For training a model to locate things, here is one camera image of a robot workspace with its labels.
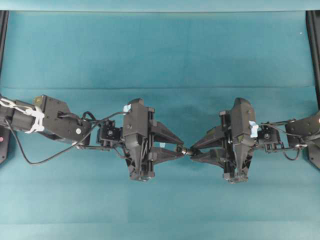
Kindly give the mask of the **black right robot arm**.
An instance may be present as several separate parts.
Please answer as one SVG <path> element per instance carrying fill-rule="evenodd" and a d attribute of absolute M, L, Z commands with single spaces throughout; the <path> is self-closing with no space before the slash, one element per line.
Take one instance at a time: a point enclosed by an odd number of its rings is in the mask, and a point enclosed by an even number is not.
<path fill-rule="evenodd" d="M 266 153 L 286 152 L 297 154 L 307 149 L 308 160 L 320 166 L 320 115 L 317 113 L 300 120 L 257 124 L 253 111 L 232 113 L 220 112 L 221 124 L 210 129 L 190 148 L 191 159 L 221 167 L 223 178 L 231 184 L 247 182 L 248 171 L 255 150 Z"/>

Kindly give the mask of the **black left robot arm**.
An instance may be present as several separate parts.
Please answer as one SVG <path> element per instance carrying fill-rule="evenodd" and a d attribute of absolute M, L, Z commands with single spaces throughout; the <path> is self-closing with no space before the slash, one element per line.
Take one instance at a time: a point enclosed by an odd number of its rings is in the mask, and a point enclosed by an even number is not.
<path fill-rule="evenodd" d="M 184 142 L 156 121 L 155 109 L 143 99 L 133 99 L 120 114 L 123 126 L 116 127 L 110 116 L 96 119 L 86 111 L 79 117 L 64 101 L 47 95 L 36 97 L 33 104 L 0 98 L 0 125 L 11 133 L 39 133 L 77 149 L 121 149 L 119 156 L 134 181 L 146 182 L 155 176 L 156 164 L 183 157 Z"/>

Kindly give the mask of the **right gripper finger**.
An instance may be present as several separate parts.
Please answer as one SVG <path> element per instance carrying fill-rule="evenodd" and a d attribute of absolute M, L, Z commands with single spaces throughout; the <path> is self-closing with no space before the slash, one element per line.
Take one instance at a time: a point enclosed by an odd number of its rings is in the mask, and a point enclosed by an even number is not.
<path fill-rule="evenodd" d="M 198 152 L 191 157 L 191 160 L 208 163 L 221 168 L 225 168 L 224 160 L 227 158 L 227 151 L 225 149 L 211 149 L 208 152 Z"/>
<path fill-rule="evenodd" d="M 216 126 L 208 130 L 204 137 L 198 140 L 190 148 L 192 150 L 209 148 L 226 148 L 224 141 L 227 139 L 227 130 L 222 126 Z"/>

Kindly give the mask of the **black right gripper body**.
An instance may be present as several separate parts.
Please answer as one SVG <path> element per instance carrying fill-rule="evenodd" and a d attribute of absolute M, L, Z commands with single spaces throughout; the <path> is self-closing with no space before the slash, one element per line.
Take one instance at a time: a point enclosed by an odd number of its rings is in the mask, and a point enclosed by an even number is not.
<path fill-rule="evenodd" d="M 247 165 L 244 165 L 241 172 L 237 167 L 232 138 L 231 114 L 228 110 L 224 110 L 219 112 L 219 117 L 224 132 L 222 148 L 226 151 L 226 157 L 223 159 L 223 178 L 230 184 L 245 183 L 248 181 L 248 168 Z"/>

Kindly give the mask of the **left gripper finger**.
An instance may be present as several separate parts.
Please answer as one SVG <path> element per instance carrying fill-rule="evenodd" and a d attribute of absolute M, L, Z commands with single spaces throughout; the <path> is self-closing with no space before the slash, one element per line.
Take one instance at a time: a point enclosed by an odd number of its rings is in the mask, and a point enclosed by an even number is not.
<path fill-rule="evenodd" d="M 159 121 L 150 125 L 150 133 L 153 135 L 155 142 L 184 145 L 184 142 L 178 136 Z"/>
<path fill-rule="evenodd" d="M 160 164 L 166 161 L 176 160 L 184 155 L 181 152 L 171 151 L 162 147 L 151 147 L 148 153 L 148 160 L 152 161 L 154 165 Z"/>

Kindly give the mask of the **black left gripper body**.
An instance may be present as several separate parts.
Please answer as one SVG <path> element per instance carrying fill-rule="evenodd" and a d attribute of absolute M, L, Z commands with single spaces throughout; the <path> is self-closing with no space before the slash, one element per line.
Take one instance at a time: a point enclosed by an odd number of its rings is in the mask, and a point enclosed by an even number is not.
<path fill-rule="evenodd" d="M 155 109 L 148 107 L 148 136 L 142 145 L 127 149 L 124 140 L 125 149 L 128 152 L 127 163 L 129 176 L 131 180 L 146 182 L 155 176 L 153 163 L 149 160 L 148 154 L 154 144 L 154 139 L 151 134 L 151 124 L 155 123 Z"/>

